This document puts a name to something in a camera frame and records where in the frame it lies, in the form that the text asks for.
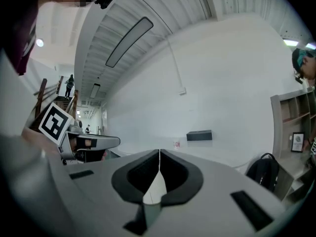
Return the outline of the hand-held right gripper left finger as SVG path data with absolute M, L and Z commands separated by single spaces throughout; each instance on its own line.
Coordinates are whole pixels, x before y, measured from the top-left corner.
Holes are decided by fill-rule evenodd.
M 56 186 L 73 222 L 72 237 L 134 237 L 124 228 L 139 205 L 124 201 L 112 186 L 122 166 L 149 154 L 136 153 L 106 161 L 64 166 L 56 161 Z

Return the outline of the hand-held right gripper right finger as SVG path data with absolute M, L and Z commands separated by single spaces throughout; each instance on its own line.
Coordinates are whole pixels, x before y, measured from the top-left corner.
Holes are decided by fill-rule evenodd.
M 285 211 L 279 199 L 225 164 L 181 152 L 172 154 L 197 166 L 203 185 L 186 204 L 162 209 L 150 227 L 152 237 L 248 237 L 256 230 L 231 197 L 245 191 L 272 219 Z

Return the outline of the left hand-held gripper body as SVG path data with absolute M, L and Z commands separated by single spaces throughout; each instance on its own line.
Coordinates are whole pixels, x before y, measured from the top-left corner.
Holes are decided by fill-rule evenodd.
M 40 132 L 57 145 L 63 165 L 104 161 L 105 149 L 96 149 L 98 137 L 82 131 L 82 123 L 51 103 L 39 125 Z

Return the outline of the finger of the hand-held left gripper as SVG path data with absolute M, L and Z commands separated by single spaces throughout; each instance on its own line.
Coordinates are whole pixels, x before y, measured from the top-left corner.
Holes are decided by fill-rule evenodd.
M 118 137 L 76 133 L 74 135 L 77 149 L 110 149 L 120 145 Z

